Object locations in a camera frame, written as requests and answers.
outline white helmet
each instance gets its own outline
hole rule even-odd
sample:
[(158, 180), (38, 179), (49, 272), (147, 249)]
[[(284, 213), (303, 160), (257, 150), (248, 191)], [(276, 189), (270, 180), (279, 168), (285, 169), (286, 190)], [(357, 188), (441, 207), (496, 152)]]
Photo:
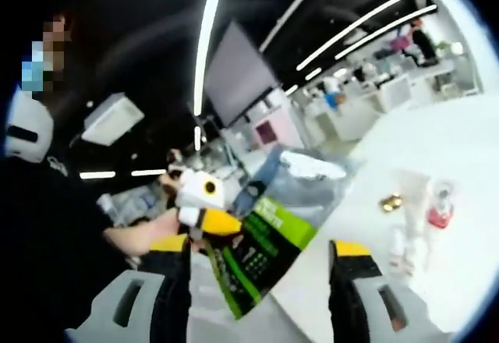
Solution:
[(42, 162), (52, 142), (54, 120), (48, 109), (20, 88), (12, 99), (5, 138), (6, 157)]

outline green package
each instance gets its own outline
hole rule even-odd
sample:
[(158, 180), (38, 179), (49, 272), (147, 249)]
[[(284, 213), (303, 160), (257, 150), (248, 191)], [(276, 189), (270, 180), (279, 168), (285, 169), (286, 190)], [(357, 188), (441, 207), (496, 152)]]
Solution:
[(242, 220), (230, 246), (208, 246), (221, 290), (236, 319), (247, 314), (291, 267), (315, 236), (308, 222), (268, 197)]

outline ceiling light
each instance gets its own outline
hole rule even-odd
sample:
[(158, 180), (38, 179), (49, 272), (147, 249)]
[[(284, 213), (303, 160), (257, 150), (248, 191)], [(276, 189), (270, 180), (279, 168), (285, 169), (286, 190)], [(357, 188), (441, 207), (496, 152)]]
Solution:
[(339, 70), (336, 70), (333, 74), (333, 77), (334, 78), (341, 78), (343, 77), (346, 73), (348, 72), (348, 70), (346, 68), (341, 68)]
[(286, 91), (285, 91), (285, 94), (286, 96), (288, 95), (291, 95), (293, 92), (295, 92), (296, 90), (298, 90), (298, 85), (297, 84), (293, 84), (291, 87), (289, 87)]
[(194, 149), (196, 151), (201, 149), (201, 128), (199, 126), (194, 128)]
[(451, 52), (456, 56), (460, 56), (460, 55), (464, 55), (465, 49), (462, 46), (462, 44), (457, 41), (457, 42), (451, 44)]
[(268, 45), (271, 43), (272, 39), (278, 34), (279, 30), (284, 26), (284, 24), (288, 21), (289, 17), (298, 9), (298, 7), (302, 4), (304, 0), (294, 0), (293, 3), (286, 9), (285, 13), (275, 24), (275, 27), (268, 34), (265, 41), (260, 46), (260, 52), (264, 52)]
[(368, 12), (366, 15), (360, 17), (357, 21), (352, 23), (350, 26), (345, 28), (343, 31), (341, 31), (339, 34), (334, 35), (329, 41), (324, 43), (319, 49), (317, 49), (313, 54), (311, 54), (309, 57), (305, 58), (298, 66), (296, 66), (296, 70), (300, 71), (302, 70), (305, 66), (309, 65), (317, 56), (322, 54), (324, 51), (326, 51), (331, 45), (345, 37), (347, 34), (351, 33), (354, 31), (355, 28), (358, 26), (362, 25), (365, 23), (369, 18), (375, 16), (379, 12), (383, 12), (386, 8), (389, 8), (390, 6), (400, 2), (401, 0), (389, 0), (385, 2), (384, 4), (378, 6), (377, 8), (371, 10)]
[(317, 68), (314, 71), (312, 71), (308, 76), (305, 77), (305, 80), (311, 80), (314, 78), (317, 74), (320, 74), (322, 72), (322, 68)]
[(213, 29), (215, 14), (217, 13), (218, 1), (219, 0), (206, 0), (206, 5), (204, 6), (200, 39), (197, 45), (196, 73), (194, 76), (193, 113), (195, 116), (201, 114), (201, 108), (203, 106), (204, 72), (206, 70), (208, 46), (210, 45), (211, 30)]
[(134, 170), (132, 171), (132, 177), (144, 177), (145, 175), (161, 175), (164, 173), (166, 173), (166, 169)]
[(403, 16), (402, 18), (399, 18), (396, 21), (389, 23), (387, 26), (381, 27), (379, 30), (376, 30), (372, 34), (369, 34), (368, 36), (364, 37), (363, 39), (361, 39), (357, 43), (351, 45), (350, 47), (346, 48), (344, 51), (341, 51), (340, 53), (338, 53), (334, 58), (339, 60), (340, 58), (346, 56), (351, 51), (356, 50), (358, 47), (364, 45), (365, 43), (373, 40), (376, 37), (379, 37), (381, 34), (386, 33), (390, 29), (393, 29), (394, 27), (397, 27), (398, 25), (401, 25), (401, 24), (407, 22), (412, 18), (415, 18), (417, 16), (421, 16), (422, 14), (431, 12), (431, 11), (435, 10), (436, 8), (437, 8), (436, 5), (430, 5), (430, 6), (427, 6), (426, 8), (416, 10), (415, 12), (412, 12), (412, 13), (408, 14), (407, 16)]
[(86, 173), (80, 173), (81, 179), (106, 179), (114, 178), (116, 173), (114, 171), (90, 171)]

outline plastic bag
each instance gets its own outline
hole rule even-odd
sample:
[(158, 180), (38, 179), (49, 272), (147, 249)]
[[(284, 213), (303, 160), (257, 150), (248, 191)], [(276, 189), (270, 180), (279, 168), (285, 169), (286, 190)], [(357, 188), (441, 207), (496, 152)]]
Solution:
[(356, 170), (346, 158), (276, 146), (230, 211), (242, 231), (208, 244), (215, 277), (236, 319), (274, 287), (342, 201)]

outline monitor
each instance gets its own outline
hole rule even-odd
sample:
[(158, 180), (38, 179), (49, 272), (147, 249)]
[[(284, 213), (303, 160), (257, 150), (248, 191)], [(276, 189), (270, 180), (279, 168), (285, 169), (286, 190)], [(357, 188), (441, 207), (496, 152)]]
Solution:
[(214, 53), (204, 92), (224, 126), (279, 85), (271, 67), (241, 27), (232, 22)]
[(261, 125), (258, 125), (256, 130), (263, 144), (273, 143), (278, 139), (278, 136), (275, 134), (269, 121), (265, 121)]

